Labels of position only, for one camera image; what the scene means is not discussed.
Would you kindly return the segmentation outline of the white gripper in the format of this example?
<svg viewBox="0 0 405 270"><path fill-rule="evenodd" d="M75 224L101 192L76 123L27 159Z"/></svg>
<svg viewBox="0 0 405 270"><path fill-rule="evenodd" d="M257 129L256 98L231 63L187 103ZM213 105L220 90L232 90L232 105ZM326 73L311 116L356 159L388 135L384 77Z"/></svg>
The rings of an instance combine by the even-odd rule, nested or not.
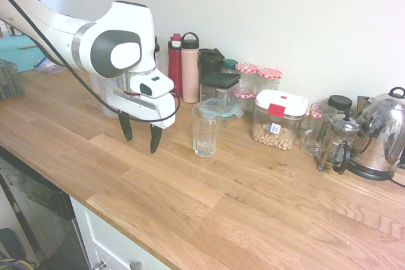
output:
<svg viewBox="0 0 405 270"><path fill-rule="evenodd" d="M150 151L158 149L162 129L175 122L175 99L170 93L174 83L168 77L131 77L130 88L125 90L112 78L106 82L107 103L120 110L118 118L125 139L133 139L130 115L150 123Z"/></svg>

